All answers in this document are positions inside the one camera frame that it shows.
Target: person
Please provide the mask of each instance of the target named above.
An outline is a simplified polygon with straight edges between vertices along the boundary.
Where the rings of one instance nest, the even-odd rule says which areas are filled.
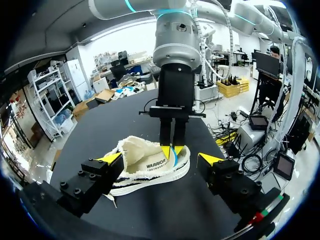
[[[280,49],[277,46],[270,47],[270,56],[276,59],[280,59]],[[279,72],[282,74],[284,72],[284,58],[281,55],[281,62]]]
[[[281,57],[281,62],[280,62],[280,67],[279,67],[279,72],[283,73],[284,71],[284,63],[283,63],[283,58],[280,56],[280,49],[277,46],[271,46],[270,47],[270,56],[280,59]],[[262,106],[264,102],[266,101],[266,97],[268,97],[271,101],[274,101],[274,104],[277,102],[278,96],[280,94],[280,88],[281,88],[281,82],[276,82],[276,81],[269,81],[266,80],[264,83],[262,83],[259,86],[259,107],[258,107],[258,112],[262,112]],[[277,119],[279,119],[284,111],[284,100],[285,100],[285,95],[282,94],[279,107],[276,111],[276,114],[274,118],[272,119],[272,122],[275,122]]]

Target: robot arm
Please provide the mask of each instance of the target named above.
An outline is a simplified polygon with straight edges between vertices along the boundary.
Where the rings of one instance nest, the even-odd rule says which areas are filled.
[[[142,11],[149,11],[157,18],[153,62],[161,68],[158,98],[156,106],[140,113],[160,118],[160,144],[165,154],[171,146],[171,122],[175,119],[172,145],[179,152],[185,145],[185,125],[189,118],[205,117],[193,111],[195,73],[205,64],[205,51],[199,37],[199,22],[190,14],[190,7],[193,16],[195,10],[195,17],[223,25],[227,25],[225,14],[215,4],[197,1],[191,6],[186,0],[89,0],[89,7],[103,20]],[[244,1],[232,4],[227,15],[231,27],[238,32],[246,35],[262,32],[276,43],[284,39],[279,26]]]

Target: small display screen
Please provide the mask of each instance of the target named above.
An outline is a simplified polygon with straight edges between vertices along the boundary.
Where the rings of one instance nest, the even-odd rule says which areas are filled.
[[[277,169],[283,172],[284,174],[290,176],[291,170],[293,167],[293,163],[288,161],[287,159],[283,158],[282,156],[279,157],[278,167]]]
[[[254,125],[268,125],[266,119],[264,119],[263,117],[252,117],[251,120]]]

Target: yellow crate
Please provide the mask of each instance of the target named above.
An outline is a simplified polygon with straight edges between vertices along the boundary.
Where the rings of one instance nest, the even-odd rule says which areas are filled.
[[[218,90],[222,93],[226,98],[234,97],[238,94],[249,91],[249,81],[245,78],[241,80],[237,80],[240,84],[238,85],[230,85],[226,86],[221,82],[217,82]]]

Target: ceiling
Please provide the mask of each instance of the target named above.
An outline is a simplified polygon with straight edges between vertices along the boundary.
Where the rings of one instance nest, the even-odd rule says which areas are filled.
[[[229,10],[231,1],[220,0],[220,3]],[[111,20],[100,20],[91,13],[88,0],[32,0],[31,2],[36,2],[37,4],[33,4],[36,7],[29,12],[29,18],[24,22],[14,48],[9,53],[5,69],[34,56],[47,53],[62,54],[75,43],[112,26],[150,17],[149,12],[139,12]],[[291,25],[285,9],[277,7],[274,10],[281,22]],[[7,72],[11,72],[14,68],[17,68],[17,65]]]

